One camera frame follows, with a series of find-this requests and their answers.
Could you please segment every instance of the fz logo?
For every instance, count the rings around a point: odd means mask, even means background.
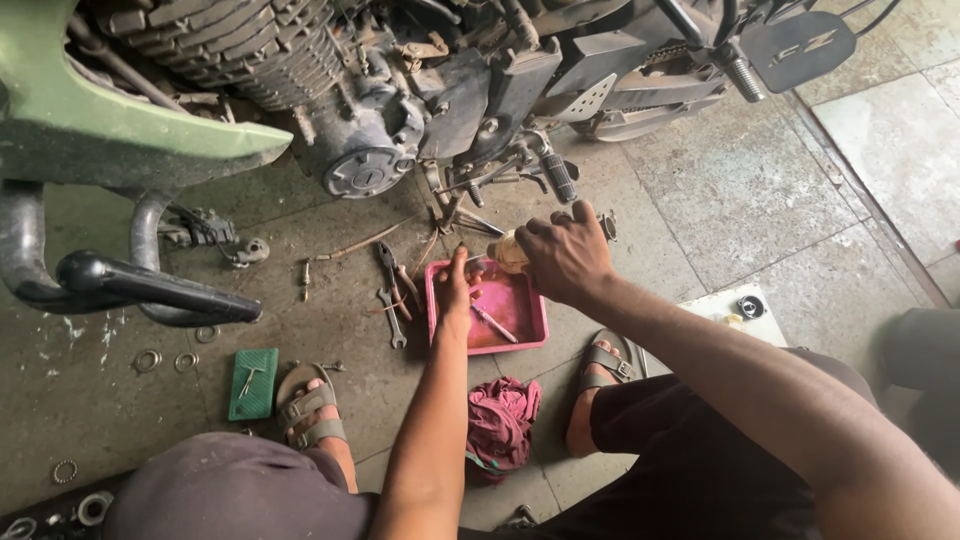
[[[836,32],[836,29],[834,28],[833,30],[831,30],[831,31],[829,31],[829,32],[824,32],[823,34],[820,34],[819,36],[811,37],[811,38],[806,42],[806,46],[804,46],[804,45],[802,45],[802,44],[797,44],[797,45],[794,45],[794,46],[792,46],[792,47],[788,47],[788,48],[786,48],[786,49],[783,49],[782,51],[780,51],[780,52],[778,52],[776,55],[774,55],[773,58],[770,59],[770,65],[769,65],[768,67],[773,67],[773,66],[777,65],[778,63],[782,62],[783,59],[785,59],[786,57],[788,57],[788,56],[790,56],[790,55],[792,55],[792,54],[794,54],[794,53],[796,53],[796,52],[798,52],[798,51],[804,52],[804,53],[808,53],[808,52],[810,52],[810,51],[812,51],[812,50],[814,50],[814,49],[819,49],[820,47],[823,47],[824,45],[826,45],[826,44],[828,44],[828,43],[832,43],[832,42],[833,42],[833,37],[832,37],[832,36],[833,36],[833,33],[835,33],[835,32]]]

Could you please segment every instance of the dark shorts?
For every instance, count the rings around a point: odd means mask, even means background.
[[[876,406],[852,368],[790,349]],[[816,539],[804,481],[676,377],[600,389],[601,452],[638,454],[619,479],[536,528],[460,538]],[[105,520],[106,540],[366,538],[374,494],[351,495],[336,461],[229,433],[187,439],[148,461]]]

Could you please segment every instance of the motorcycle engine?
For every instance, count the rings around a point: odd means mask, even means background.
[[[423,157],[425,124],[434,116],[431,97],[436,114],[450,112],[462,133],[438,140],[426,152],[430,158],[467,150],[486,106],[486,98],[470,95],[473,105],[450,109],[443,73],[423,65],[447,57],[449,49],[439,33],[410,20],[431,29],[456,26],[417,5],[391,10],[363,0],[160,0],[146,9],[149,0],[129,0],[127,7],[118,2],[96,12],[104,32],[195,85],[225,87],[273,113],[274,123],[298,134],[293,150],[304,173],[335,197],[372,197],[415,166],[418,154]],[[395,20],[402,37],[391,29]],[[486,96],[475,82],[489,80],[488,68],[470,52],[446,71],[472,79],[472,88]],[[411,81],[419,81],[417,91]]]

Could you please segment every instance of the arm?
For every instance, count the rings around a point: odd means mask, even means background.
[[[878,410],[805,361],[618,277],[589,203],[516,231],[538,290],[663,361],[813,489],[828,539],[956,538],[960,493]]]
[[[467,440],[469,288],[466,248],[443,283],[441,318],[420,385],[391,451],[371,538],[456,538],[464,497]]]

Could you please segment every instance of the hand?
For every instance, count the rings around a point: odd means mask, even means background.
[[[537,292],[554,302],[578,307],[616,273],[593,207],[581,200],[573,203],[572,211],[573,217],[553,212],[552,225],[535,217],[515,235],[530,259],[523,271]]]
[[[480,275],[483,272],[473,272],[467,276],[464,271],[466,264],[467,248],[459,246],[453,252],[450,265],[437,275],[437,281],[440,282],[440,286],[437,287],[437,299],[440,304],[438,321],[452,324],[464,333],[470,330],[472,320],[470,304],[483,294],[481,290],[470,293],[470,288],[480,283]]]

